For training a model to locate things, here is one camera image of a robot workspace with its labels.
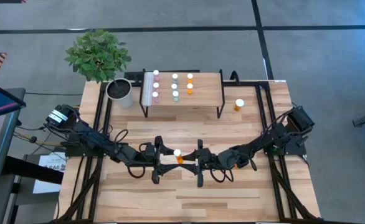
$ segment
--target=white pot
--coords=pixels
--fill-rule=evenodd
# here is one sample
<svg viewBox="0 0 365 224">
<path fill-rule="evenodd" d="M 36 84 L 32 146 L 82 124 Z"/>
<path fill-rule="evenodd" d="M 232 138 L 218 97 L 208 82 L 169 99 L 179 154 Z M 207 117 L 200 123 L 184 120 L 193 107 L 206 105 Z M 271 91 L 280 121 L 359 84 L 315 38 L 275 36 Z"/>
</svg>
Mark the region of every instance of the white pot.
<svg viewBox="0 0 365 224">
<path fill-rule="evenodd" d="M 108 88 L 113 82 L 108 83 L 107 88 L 105 89 L 105 93 L 107 94 L 108 98 L 111 99 L 113 102 L 115 102 L 120 108 L 129 108 L 129 107 L 131 107 L 134 103 L 134 97 L 133 97 L 133 93 L 132 93 L 133 87 L 132 87 L 131 83 L 125 78 L 116 78 L 115 80 L 116 81 L 117 80 L 123 80 L 123 81 L 127 82 L 130 85 L 130 91 L 127 93 L 127 95 L 125 95 L 124 97 L 119 98 L 119 99 L 110 97 L 109 94 L 108 94 Z"/>
</svg>

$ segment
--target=wooden plank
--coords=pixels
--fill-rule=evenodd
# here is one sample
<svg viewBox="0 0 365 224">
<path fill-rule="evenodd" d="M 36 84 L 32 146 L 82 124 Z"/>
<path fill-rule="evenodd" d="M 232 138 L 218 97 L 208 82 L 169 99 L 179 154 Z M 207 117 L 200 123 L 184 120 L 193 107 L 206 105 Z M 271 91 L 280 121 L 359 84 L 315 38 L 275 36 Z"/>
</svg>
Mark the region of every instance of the wooden plank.
<svg viewBox="0 0 365 224">
<path fill-rule="evenodd" d="M 221 106 L 222 105 L 222 93 L 221 93 L 221 78 L 220 73 L 192 73 L 194 75 L 192 94 L 187 92 L 188 73 L 179 72 L 177 90 L 179 93 L 179 100 L 175 102 L 172 96 L 173 84 L 172 73 L 161 72 L 159 73 L 159 102 L 155 103 L 152 99 L 152 106 Z"/>
<path fill-rule="evenodd" d="M 80 105 L 82 119 L 93 124 L 99 86 L 86 83 Z M 276 115 L 289 110 L 292 105 L 286 83 L 270 81 L 270 88 Z M 215 108 L 154 106 L 144 118 L 139 106 L 140 89 L 133 88 L 134 105 L 121 109 L 113 104 L 110 124 L 113 139 L 122 129 L 129 129 L 124 142 L 138 148 L 142 142 L 152 142 L 162 135 L 167 147 L 180 149 L 189 154 L 197 147 L 197 140 L 204 141 L 213 153 L 219 153 L 237 144 L 252 141 L 262 131 L 254 87 L 226 87 L 225 107 L 220 119 Z M 245 106 L 234 111 L 234 101 L 242 98 Z M 269 119 L 267 101 L 263 96 Z M 104 98 L 100 128 L 105 115 L 107 99 Z M 288 172 L 293 191 L 308 210 L 319 216 L 315 193 L 307 165 L 298 156 L 286 156 Z M 60 214 L 70 203 L 77 166 L 80 158 L 67 162 L 65 178 L 60 192 Z M 174 156 L 162 156 L 162 163 L 176 163 Z M 106 157 L 103 161 L 100 191 L 98 193 L 95 222 L 250 222 L 277 221 L 278 213 L 272 187 L 268 159 L 262 151 L 256 153 L 254 161 L 258 171 L 250 166 L 233 169 L 234 182 L 215 182 L 209 172 L 204 172 L 204 186 L 197 188 L 197 176 L 177 168 L 163 175 L 160 184 L 151 180 L 151 168 L 147 168 L 142 179 L 134 179 L 127 173 L 126 166 L 117 164 Z M 132 168 L 136 175 L 142 168 Z M 79 177 L 78 191 L 81 186 Z M 287 217 L 288 207 L 282 191 Z M 87 217 L 86 202 L 83 217 Z"/>
</svg>

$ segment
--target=paper sheet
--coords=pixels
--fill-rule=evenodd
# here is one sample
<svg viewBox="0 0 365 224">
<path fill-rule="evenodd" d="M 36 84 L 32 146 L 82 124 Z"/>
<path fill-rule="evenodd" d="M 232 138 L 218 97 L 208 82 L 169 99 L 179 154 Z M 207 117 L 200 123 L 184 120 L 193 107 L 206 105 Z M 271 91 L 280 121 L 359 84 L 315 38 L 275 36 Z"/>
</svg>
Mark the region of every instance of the paper sheet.
<svg viewBox="0 0 365 224">
<path fill-rule="evenodd" d="M 64 152 L 56 152 L 60 157 L 65 158 Z M 66 161 L 53 152 L 48 156 L 40 156 L 39 166 L 48 167 L 57 171 L 65 172 Z M 40 180 L 34 182 L 33 194 L 42 194 L 60 191 L 60 184 L 48 183 Z"/>
</svg>

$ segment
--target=gray carpet floor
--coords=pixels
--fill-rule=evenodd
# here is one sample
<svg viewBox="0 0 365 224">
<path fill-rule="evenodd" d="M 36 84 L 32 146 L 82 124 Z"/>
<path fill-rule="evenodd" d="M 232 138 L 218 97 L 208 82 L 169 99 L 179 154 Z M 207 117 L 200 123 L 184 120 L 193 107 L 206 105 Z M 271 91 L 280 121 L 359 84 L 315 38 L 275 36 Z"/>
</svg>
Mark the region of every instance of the gray carpet floor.
<svg viewBox="0 0 365 224">
<path fill-rule="evenodd" d="M 365 25 L 365 0 L 257 0 L 263 26 Z M 0 4 L 0 30 L 255 26 L 250 0 L 28 0 Z M 2 88 L 30 92 L 82 93 L 85 79 L 72 72 L 64 49 L 79 34 L 0 34 L 7 58 Z M 256 30 L 115 33 L 127 42 L 128 71 L 200 69 L 241 79 L 266 79 Z M 274 79 L 287 80 L 292 100 L 316 123 L 306 142 L 321 215 L 365 223 L 365 30 L 264 31 Z M 80 96 L 27 95 L 20 120 L 40 126 L 57 104 L 78 105 Z M 39 139 L 46 133 L 30 133 Z M 15 139 L 9 154 L 22 157 L 34 146 Z M 55 202 L 21 207 L 17 223 L 45 222 Z"/>
</svg>

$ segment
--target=potted plant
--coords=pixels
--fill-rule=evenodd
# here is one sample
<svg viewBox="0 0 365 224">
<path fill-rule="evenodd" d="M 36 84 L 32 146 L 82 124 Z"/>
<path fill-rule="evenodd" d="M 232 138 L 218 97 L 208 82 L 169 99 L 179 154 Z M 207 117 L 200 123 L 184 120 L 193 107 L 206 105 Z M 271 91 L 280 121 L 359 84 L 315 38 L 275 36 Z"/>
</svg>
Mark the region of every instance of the potted plant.
<svg viewBox="0 0 365 224">
<path fill-rule="evenodd" d="M 73 47 L 66 50 L 69 66 L 73 72 L 84 75 L 87 81 L 97 83 L 113 80 L 107 85 L 107 96 L 121 108 L 130 107 L 133 102 L 131 83 L 125 78 L 116 78 L 116 72 L 126 69 L 126 63 L 131 61 L 126 45 L 107 31 L 101 29 L 95 32 L 86 32 L 83 37 L 73 41 Z"/>
</svg>

